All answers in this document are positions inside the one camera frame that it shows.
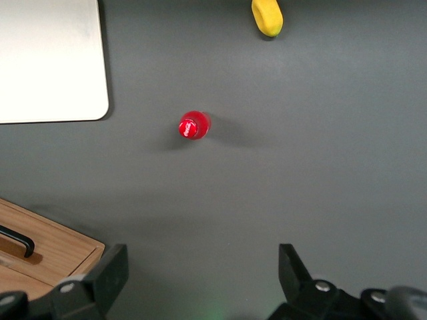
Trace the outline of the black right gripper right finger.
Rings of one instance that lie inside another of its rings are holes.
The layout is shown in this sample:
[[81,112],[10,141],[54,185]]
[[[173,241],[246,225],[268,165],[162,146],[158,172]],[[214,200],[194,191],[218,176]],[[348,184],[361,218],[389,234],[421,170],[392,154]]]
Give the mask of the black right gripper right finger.
[[340,290],[331,282],[314,279],[291,244],[279,246],[278,277],[286,302],[279,319],[343,319],[337,310]]

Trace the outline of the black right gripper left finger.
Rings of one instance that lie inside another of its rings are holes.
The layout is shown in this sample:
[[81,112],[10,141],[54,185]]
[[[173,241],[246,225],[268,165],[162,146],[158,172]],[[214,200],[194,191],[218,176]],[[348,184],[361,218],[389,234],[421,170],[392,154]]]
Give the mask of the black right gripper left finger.
[[105,319],[129,278],[127,245],[114,245],[82,277],[62,281],[51,293],[53,319]]

